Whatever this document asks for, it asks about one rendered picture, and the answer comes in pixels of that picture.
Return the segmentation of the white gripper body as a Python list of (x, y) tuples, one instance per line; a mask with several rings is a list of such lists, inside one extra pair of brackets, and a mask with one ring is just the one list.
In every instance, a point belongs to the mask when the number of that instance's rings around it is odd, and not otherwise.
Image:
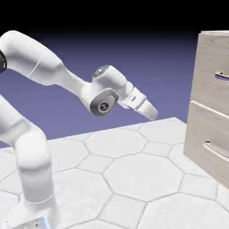
[(142, 105), (137, 109), (137, 112), (149, 120), (155, 120), (158, 116), (157, 109), (152, 105), (151, 102), (146, 99)]

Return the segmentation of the light wood drawer front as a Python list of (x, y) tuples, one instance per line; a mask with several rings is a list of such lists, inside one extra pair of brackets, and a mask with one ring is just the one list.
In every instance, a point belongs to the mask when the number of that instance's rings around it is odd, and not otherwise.
[(198, 35), (191, 100), (229, 116), (229, 30), (202, 31)]
[(206, 146), (204, 141), (229, 150), (229, 116), (190, 101), (184, 154), (229, 189), (229, 158)]

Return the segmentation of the light wood cabinet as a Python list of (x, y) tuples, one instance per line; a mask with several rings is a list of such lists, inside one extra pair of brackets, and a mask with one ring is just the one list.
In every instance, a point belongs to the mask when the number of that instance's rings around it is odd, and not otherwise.
[(198, 35), (184, 154), (229, 189), (229, 30)]

